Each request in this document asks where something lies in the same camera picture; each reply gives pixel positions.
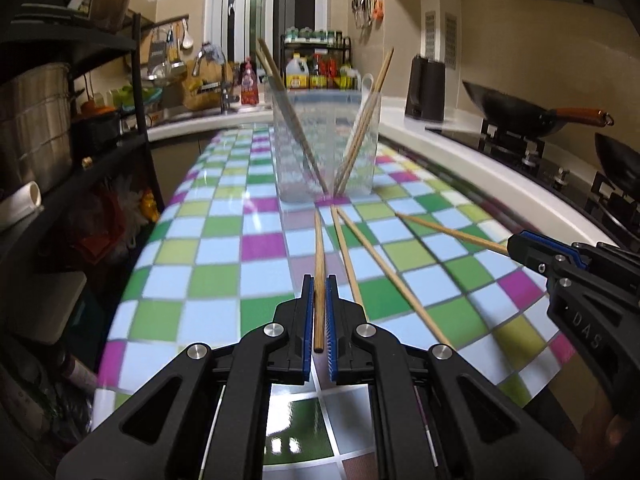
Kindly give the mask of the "person's right hand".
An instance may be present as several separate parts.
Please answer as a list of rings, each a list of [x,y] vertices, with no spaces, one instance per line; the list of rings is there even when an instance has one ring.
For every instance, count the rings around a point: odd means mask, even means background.
[[[639,427],[618,416],[598,390],[582,419],[575,454],[586,479],[638,479]]]

